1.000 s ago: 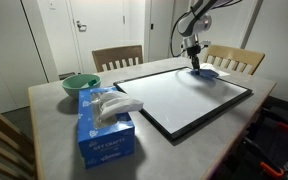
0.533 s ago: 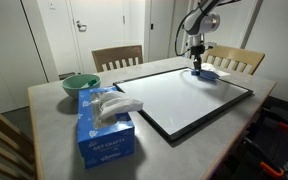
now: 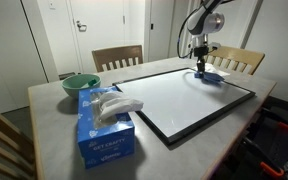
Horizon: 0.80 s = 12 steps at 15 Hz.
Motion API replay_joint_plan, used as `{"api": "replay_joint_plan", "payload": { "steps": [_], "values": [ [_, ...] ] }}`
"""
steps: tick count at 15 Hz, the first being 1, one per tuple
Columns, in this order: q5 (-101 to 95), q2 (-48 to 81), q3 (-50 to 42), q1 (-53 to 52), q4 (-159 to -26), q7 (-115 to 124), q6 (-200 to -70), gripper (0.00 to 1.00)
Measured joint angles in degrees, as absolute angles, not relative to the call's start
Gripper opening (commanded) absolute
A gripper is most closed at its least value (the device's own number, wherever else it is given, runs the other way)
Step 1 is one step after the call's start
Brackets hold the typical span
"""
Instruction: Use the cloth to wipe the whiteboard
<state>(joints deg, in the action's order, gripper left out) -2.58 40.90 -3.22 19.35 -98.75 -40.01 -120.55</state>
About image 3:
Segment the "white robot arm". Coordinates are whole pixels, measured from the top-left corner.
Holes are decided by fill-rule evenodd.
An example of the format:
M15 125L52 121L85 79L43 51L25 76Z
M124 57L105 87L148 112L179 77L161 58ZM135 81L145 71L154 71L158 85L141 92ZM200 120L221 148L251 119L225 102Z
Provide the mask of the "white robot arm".
M215 12L220 4L225 4L225 0L204 0L196 9L194 9L184 20L180 34L184 28L196 40L192 52L197 57L197 73L203 75L205 72L204 56L208 54L208 35L216 33L222 29L225 23L225 17L222 13Z

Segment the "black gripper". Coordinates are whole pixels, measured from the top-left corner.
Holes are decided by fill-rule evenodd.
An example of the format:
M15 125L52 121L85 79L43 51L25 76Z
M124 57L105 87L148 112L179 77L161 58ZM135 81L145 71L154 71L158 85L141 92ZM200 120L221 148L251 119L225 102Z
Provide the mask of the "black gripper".
M195 47L194 56L198 58L197 71L198 73L205 73L205 59L204 56L208 54L209 48L207 46Z

